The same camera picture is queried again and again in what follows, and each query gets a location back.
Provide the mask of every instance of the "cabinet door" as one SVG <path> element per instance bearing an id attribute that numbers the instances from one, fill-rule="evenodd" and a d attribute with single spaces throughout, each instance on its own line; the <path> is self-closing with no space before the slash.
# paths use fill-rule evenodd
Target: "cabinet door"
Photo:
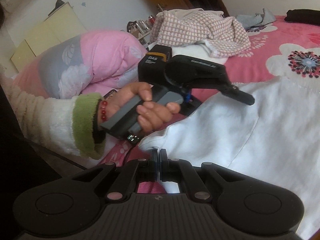
<path id="1" fill-rule="evenodd" d="M 17 70 L 20 72 L 23 67 L 31 63 L 36 58 L 30 49 L 28 43 L 23 40 L 20 45 L 17 47 L 16 52 L 11 57 L 11 61 L 16 66 Z"/>
<path id="2" fill-rule="evenodd" d="M 45 22 L 60 42 L 87 32 L 69 3 L 62 5 Z"/>
<path id="3" fill-rule="evenodd" d="M 27 33 L 25 40 L 36 57 L 47 49 L 60 44 L 59 39 L 45 21 L 32 28 Z"/>

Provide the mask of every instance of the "red bead bracelet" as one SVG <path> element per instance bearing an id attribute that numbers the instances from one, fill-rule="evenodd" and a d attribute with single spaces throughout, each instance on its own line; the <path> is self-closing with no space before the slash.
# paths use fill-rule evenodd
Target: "red bead bracelet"
<path id="1" fill-rule="evenodd" d="M 106 116 L 106 107 L 108 105 L 108 102 L 106 100 L 102 100 L 101 104 L 100 104 L 100 109 L 101 110 L 101 120 L 103 122 L 105 122 L 107 120 L 107 116 Z"/>

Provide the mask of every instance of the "checkered cloth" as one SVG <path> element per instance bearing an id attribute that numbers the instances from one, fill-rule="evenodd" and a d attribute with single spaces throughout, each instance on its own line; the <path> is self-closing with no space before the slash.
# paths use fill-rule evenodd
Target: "checkered cloth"
<path id="1" fill-rule="evenodd" d="M 251 45 L 235 17 L 217 19 L 216 15 L 205 11 L 183 19 L 164 11 L 157 16 L 150 41 L 171 47 L 204 43 L 211 50 L 211 57 L 231 57 Z"/>

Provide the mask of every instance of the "person's left hand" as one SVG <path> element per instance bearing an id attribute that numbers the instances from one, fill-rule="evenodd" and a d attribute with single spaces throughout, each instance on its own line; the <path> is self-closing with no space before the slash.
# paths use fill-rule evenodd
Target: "person's left hand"
<path id="1" fill-rule="evenodd" d="M 145 82 L 133 82 L 108 99 L 106 106 L 107 118 L 109 119 L 135 95 L 139 95 L 145 101 L 143 105 L 139 105 L 136 108 L 139 114 L 138 123 L 145 133 L 159 129 L 164 123 L 172 119 L 172 114 L 177 114 L 180 111 L 180 105 L 177 103 L 172 102 L 162 106 L 152 102 L 151 86 Z M 98 114 L 98 123 L 101 122 L 100 116 Z"/>

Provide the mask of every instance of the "green cuff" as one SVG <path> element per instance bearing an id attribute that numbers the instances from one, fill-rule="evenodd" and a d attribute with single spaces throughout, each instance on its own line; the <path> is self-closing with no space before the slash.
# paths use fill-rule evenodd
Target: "green cuff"
<path id="1" fill-rule="evenodd" d="M 80 151 L 80 155 L 91 157 L 95 160 L 101 158 L 105 144 L 104 141 L 100 145 L 95 145 L 92 136 L 93 117 L 96 112 L 99 99 L 102 99 L 100 93 L 79 95 L 76 99 L 72 116 L 73 137 L 75 139 L 76 147 Z"/>

